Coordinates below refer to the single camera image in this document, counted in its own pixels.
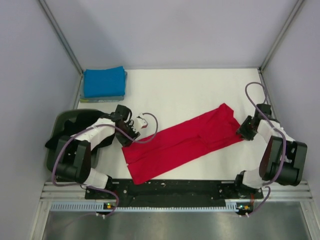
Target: gray wall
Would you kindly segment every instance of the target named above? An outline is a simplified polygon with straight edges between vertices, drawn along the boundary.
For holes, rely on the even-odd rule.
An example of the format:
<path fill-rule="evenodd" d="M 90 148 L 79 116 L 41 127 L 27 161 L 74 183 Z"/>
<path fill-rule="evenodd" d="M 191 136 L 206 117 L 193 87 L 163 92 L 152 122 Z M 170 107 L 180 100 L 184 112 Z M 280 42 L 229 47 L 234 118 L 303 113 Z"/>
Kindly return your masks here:
<path fill-rule="evenodd" d="M 307 0 L 264 76 L 287 133 L 306 142 L 304 178 L 320 206 L 320 1 Z"/>
<path fill-rule="evenodd" d="M 295 0 L 46 0 L 83 68 L 259 67 Z"/>
<path fill-rule="evenodd" d="M 79 77 L 36 0 L 1 1 L 0 33 L 0 239 L 24 240 L 48 176 L 44 143 Z"/>

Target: purple cable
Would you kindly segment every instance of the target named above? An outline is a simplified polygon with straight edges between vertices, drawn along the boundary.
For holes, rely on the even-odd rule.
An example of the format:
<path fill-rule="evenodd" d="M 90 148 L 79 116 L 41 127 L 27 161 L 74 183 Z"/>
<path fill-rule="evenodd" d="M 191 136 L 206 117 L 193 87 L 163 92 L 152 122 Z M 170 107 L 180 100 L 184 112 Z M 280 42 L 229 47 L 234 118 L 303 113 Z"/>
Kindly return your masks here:
<path fill-rule="evenodd" d="M 282 131 L 280 131 L 279 129 L 275 128 L 275 126 L 272 124 L 272 122 L 268 119 L 268 117 L 257 107 L 257 105 L 254 103 L 254 101 L 252 101 L 252 99 L 250 98 L 249 94 L 248 94 L 248 87 L 252 84 L 257 84 L 260 85 L 263 89 L 263 92 L 265 93 L 265 87 L 259 83 L 259 82 L 250 82 L 245 86 L 245 95 L 248 98 L 248 100 L 251 102 L 251 104 L 255 107 L 255 109 L 261 114 L 261 116 L 268 122 L 268 124 L 276 131 L 278 132 L 281 136 L 282 136 L 282 155 L 281 155 L 281 160 L 280 160 L 280 165 L 279 165 L 279 169 L 276 172 L 276 174 L 274 175 L 274 177 L 272 178 L 271 181 L 264 183 L 264 186 L 273 184 L 277 178 L 279 177 L 282 168 L 284 166 L 284 162 L 285 162 L 285 158 L 286 158 L 286 149 L 287 149 L 287 140 L 286 140 L 286 136 L 282 133 Z"/>
<path fill-rule="evenodd" d="M 280 131 L 279 129 L 275 128 L 275 126 L 272 124 L 272 122 L 268 119 L 268 117 L 257 107 L 257 105 L 254 103 L 254 101 L 250 98 L 249 94 L 248 94 L 248 87 L 252 84 L 257 84 L 260 85 L 263 89 L 264 95 L 265 95 L 265 99 L 263 101 L 263 103 L 266 101 L 267 99 L 267 95 L 266 95 L 266 90 L 265 87 L 260 83 L 260 82 L 250 82 L 248 83 L 245 88 L 245 95 L 248 98 L 248 100 L 250 101 L 250 103 L 255 107 L 255 109 L 261 114 L 261 116 L 268 122 L 268 124 L 276 131 L 278 132 L 281 136 L 282 136 L 282 155 L 281 155 L 281 160 L 280 160 L 280 165 L 279 165 L 279 169 L 276 172 L 276 174 L 274 175 L 274 177 L 271 179 L 271 181 L 264 183 L 262 186 L 264 186 L 265 188 L 268 188 L 268 193 L 265 196 L 265 198 L 263 199 L 263 201 L 251 212 L 249 213 L 247 216 L 250 217 L 253 213 L 257 212 L 267 201 L 267 199 L 270 197 L 270 193 L 271 193 L 271 188 L 268 186 L 270 184 L 273 184 L 277 178 L 279 177 L 282 168 L 284 166 L 284 162 L 285 162 L 285 158 L 286 158 L 286 149 L 287 149 L 287 140 L 286 140 L 286 136 L 282 133 L 282 131 Z"/>
<path fill-rule="evenodd" d="M 257 212 L 262 206 L 263 204 L 265 204 L 265 202 L 267 201 L 267 199 L 269 198 L 270 196 L 270 193 L 271 193 L 271 188 L 269 186 L 265 186 L 265 188 L 268 188 L 268 193 L 267 195 L 265 196 L 265 198 L 263 199 L 263 201 L 250 213 L 248 213 L 248 217 L 250 217 L 252 214 L 254 214 L 255 212 Z"/>
<path fill-rule="evenodd" d="M 135 142 L 135 143 L 138 143 L 138 144 L 146 144 L 146 143 L 149 143 L 150 141 L 152 141 L 155 136 L 157 135 L 158 133 L 158 127 L 159 127 L 159 123 L 158 123 L 158 119 L 156 118 L 155 115 L 153 115 L 152 113 L 150 112 L 144 112 L 143 115 L 150 115 L 154 118 L 155 120 L 155 124 L 156 124 L 156 127 L 155 127 L 155 132 L 154 134 L 152 135 L 151 138 L 149 138 L 148 140 L 146 141 L 137 141 L 137 140 L 134 140 L 133 138 L 131 138 L 128 134 L 126 134 L 124 131 L 122 131 L 120 128 L 118 128 L 117 126 L 114 126 L 114 125 L 111 125 L 111 124 L 99 124 L 99 125 L 96 125 L 95 128 L 100 128 L 100 127 L 112 127 L 116 130 L 118 130 L 120 133 L 122 133 L 124 136 L 126 136 L 128 139 L 130 139 L 131 141 Z M 64 146 L 61 148 L 61 151 L 59 152 L 56 160 L 55 160 L 55 163 L 54 163 L 54 166 L 53 166 L 53 169 L 52 169 L 52 175 L 51 175 L 51 181 L 52 181 L 52 184 L 57 186 L 57 187 L 66 187 L 66 186 L 76 186 L 76 185 L 80 185 L 81 184 L 78 184 L 78 183 L 67 183 L 67 184 L 57 184 L 56 183 L 56 171 L 57 171 L 57 166 L 58 166 L 58 163 L 63 155 L 63 153 L 65 152 L 67 146 L 75 139 L 77 138 L 78 136 L 80 136 L 81 134 L 91 130 L 91 129 L 94 129 L 94 127 L 88 127 L 80 132 L 78 132 L 77 134 L 75 134 L 74 136 L 72 136 L 65 144 Z M 112 214 L 115 213 L 115 210 L 117 209 L 118 205 L 119 205 L 119 197 L 112 191 L 109 191 L 107 189 L 101 189 L 101 188 L 97 188 L 97 187 L 94 187 L 94 186 L 86 186 L 87 188 L 90 188 L 90 189 L 93 189 L 93 190 L 97 190 L 97 191 L 101 191 L 101 192 L 104 192 L 104 193 L 107 193 L 107 194 L 111 194 L 115 197 L 116 199 L 116 202 L 115 202 L 115 207 L 112 209 L 111 212 L 109 212 L 106 216 L 109 217 L 111 216 Z M 74 223 L 75 221 L 81 219 L 82 217 L 85 217 L 85 216 L 88 216 L 88 215 L 95 215 L 96 213 L 93 213 L 93 212 L 90 212 L 90 213 L 86 213 L 84 215 L 81 215 L 79 217 L 77 217 L 76 219 L 72 220 L 71 222 L 69 222 L 67 225 L 64 226 L 64 228 L 68 227 L 69 225 L 71 225 L 72 223 Z"/>
<path fill-rule="evenodd" d="M 99 124 L 99 125 L 96 125 L 95 127 L 96 128 L 100 128 L 100 127 L 112 127 L 116 130 L 118 130 L 120 133 L 122 133 L 124 136 L 126 136 L 128 139 L 130 139 L 131 141 L 133 141 L 134 143 L 138 143 L 138 144 L 146 144 L 146 143 L 149 143 L 150 141 L 152 141 L 155 136 L 157 135 L 157 132 L 158 132 L 158 127 L 159 127 L 159 123 L 158 123 L 158 119 L 156 118 L 155 115 L 153 115 L 152 113 L 149 113 L 149 112 L 144 112 L 143 115 L 150 115 L 154 118 L 155 120 L 155 124 L 156 124 L 156 127 L 155 127 L 155 132 L 154 134 L 152 135 L 152 137 L 146 141 L 137 141 L 137 140 L 134 140 L 133 138 L 131 138 L 128 134 L 126 134 L 124 131 L 122 131 L 120 128 L 118 128 L 117 126 L 114 126 L 114 125 L 111 125 L 111 124 Z M 77 134 L 75 134 L 74 136 L 72 136 L 64 145 L 63 147 L 61 148 L 61 151 L 59 152 L 58 154 L 58 157 L 56 158 L 55 160 L 55 163 L 54 163 L 54 166 L 53 166 L 53 169 L 52 169 L 52 174 L 51 174 L 51 181 L 52 181 L 52 184 L 57 186 L 57 187 L 66 187 L 66 186 L 75 186 L 75 185 L 79 185 L 78 183 L 67 183 L 67 184 L 57 184 L 56 183 L 56 171 L 57 171 L 57 166 L 58 166 L 58 163 L 63 155 L 63 153 L 65 152 L 67 146 L 77 137 L 79 137 L 81 134 L 84 134 L 85 132 L 88 132 L 89 130 L 92 130 L 94 129 L 94 127 L 88 127 L 80 132 L 78 132 Z"/>

